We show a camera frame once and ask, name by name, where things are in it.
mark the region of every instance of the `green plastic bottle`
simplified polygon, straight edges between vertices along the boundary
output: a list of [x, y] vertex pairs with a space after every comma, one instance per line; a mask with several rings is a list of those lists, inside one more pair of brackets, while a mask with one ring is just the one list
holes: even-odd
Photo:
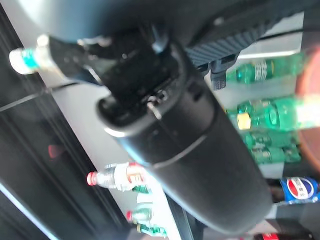
[[257, 112], [260, 109], [267, 107], [270, 103], [271, 99], [249, 100], [238, 104], [236, 108], [226, 109], [225, 112], [228, 115], [243, 113], [252, 114], [253, 112]]
[[294, 131], [320, 126], [320, 95], [275, 98], [268, 106], [237, 115], [240, 130]]
[[243, 134], [242, 139], [248, 149], [255, 147], [282, 148], [299, 143], [296, 132], [253, 131]]
[[252, 84], [284, 76], [296, 76], [303, 72], [307, 55], [299, 52], [290, 56], [264, 59], [247, 63], [226, 74], [227, 82]]
[[265, 147], [251, 150], [257, 164], [296, 163], [301, 160], [297, 147], [282, 149], [279, 147]]
[[167, 237], [167, 232], [163, 227], [148, 227], [144, 224], [138, 224], [136, 226], [136, 230], [138, 233], [148, 234], [152, 237]]
[[142, 193], [142, 194], [150, 193], [146, 185], [135, 186], [134, 188], [132, 188], [132, 191], [136, 193]]

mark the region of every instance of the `white bottle cap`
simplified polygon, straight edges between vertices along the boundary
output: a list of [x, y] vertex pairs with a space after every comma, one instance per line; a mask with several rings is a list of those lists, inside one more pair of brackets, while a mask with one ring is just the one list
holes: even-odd
[[27, 75], [36, 72], [36, 68], [30, 68], [26, 65], [22, 57], [23, 48], [17, 48], [9, 53], [9, 60], [12, 68], [19, 74]]

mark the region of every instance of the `plastic bottle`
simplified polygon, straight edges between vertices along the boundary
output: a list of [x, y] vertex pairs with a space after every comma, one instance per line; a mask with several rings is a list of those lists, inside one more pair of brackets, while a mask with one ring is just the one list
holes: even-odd
[[253, 131], [243, 134], [242, 139], [248, 149], [256, 147], [282, 148], [299, 143], [296, 132]]
[[271, 99], [255, 99], [244, 101], [238, 104], [236, 108], [227, 109], [226, 113], [230, 115], [243, 113], [252, 114], [254, 112], [259, 111], [260, 109], [267, 107], [270, 103]]
[[254, 240], [313, 240], [311, 233], [302, 232], [298, 234], [283, 234], [283, 233], [261, 233], [253, 237]]
[[226, 74], [227, 82], [252, 84], [284, 76], [301, 74], [307, 62], [307, 55], [299, 52], [290, 56], [264, 59], [247, 63]]
[[152, 237], [167, 237], [167, 232], [163, 227], [149, 227], [144, 224], [138, 224], [136, 226], [138, 233], [148, 234]]
[[10, 52], [11, 66], [20, 74], [27, 75], [39, 69], [56, 69], [49, 49], [49, 37], [41, 35], [37, 39], [35, 48], [17, 48]]
[[319, 185], [311, 177], [266, 179], [273, 203], [298, 204], [319, 201]]
[[240, 130], [294, 131], [320, 126], [320, 95], [275, 98], [268, 106], [237, 115]]
[[152, 203], [140, 203], [133, 211], [127, 211], [126, 218], [129, 222], [154, 226], [156, 224], [153, 219], [155, 216]]
[[253, 149], [251, 154], [257, 164], [296, 163], [301, 161], [299, 150], [295, 147], [282, 149], [279, 147], [265, 147]]
[[147, 183], [147, 172], [135, 162], [111, 164], [103, 171], [90, 172], [86, 180], [90, 186], [99, 185], [108, 189], [130, 191]]

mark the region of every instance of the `cable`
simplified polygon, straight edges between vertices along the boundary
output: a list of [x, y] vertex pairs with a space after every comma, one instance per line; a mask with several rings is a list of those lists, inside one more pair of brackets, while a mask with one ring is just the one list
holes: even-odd
[[257, 40], [257, 42], [270, 40], [270, 39], [276, 39], [276, 38], [284, 37], [284, 36], [287, 36], [287, 35], [298, 34], [298, 33], [319, 33], [319, 32], [320, 32], [320, 28], [317, 28], [317, 27], [304, 27], [304, 28], [298, 28], [298, 29], [294, 29], [294, 30], [290, 30], [290, 31], [283, 31], [283, 32], [279, 32], [279, 33], [263, 36], [263, 37], [260, 37]]
[[8, 110], [10, 108], [13, 108], [13, 107], [15, 107], [17, 105], [20, 105], [20, 104], [23, 104], [23, 103], [25, 103], [27, 101], [30, 101], [32, 99], [36, 99], [36, 98], [38, 98], [38, 97], [40, 97], [42, 95], [52, 94], [53, 92], [56, 92], [56, 91], [59, 91], [61, 89], [64, 89], [64, 88], [67, 88], [67, 87], [70, 87], [70, 86], [73, 86], [73, 85], [77, 85], [77, 84], [79, 84], [79, 82], [72, 82], [72, 83], [67, 83], [67, 84], [63, 84], [63, 85], [59, 85], [59, 86], [44, 88], [40, 92], [36, 92], [36, 93], [30, 94], [28, 96], [20, 98], [17, 101], [11, 102], [11, 103], [9, 103], [7, 105], [4, 105], [4, 106], [0, 107], [0, 113], [3, 112], [3, 111]]

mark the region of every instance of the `yellow bottle cap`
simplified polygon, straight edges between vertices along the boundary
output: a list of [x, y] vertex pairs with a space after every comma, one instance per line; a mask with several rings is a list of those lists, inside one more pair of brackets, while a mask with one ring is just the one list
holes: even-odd
[[137, 231], [138, 233], [141, 233], [141, 224], [137, 224], [137, 225], [136, 225], [136, 231]]
[[247, 112], [238, 114], [236, 116], [236, 121], [240, 130], [251, 128], [251, 118]]

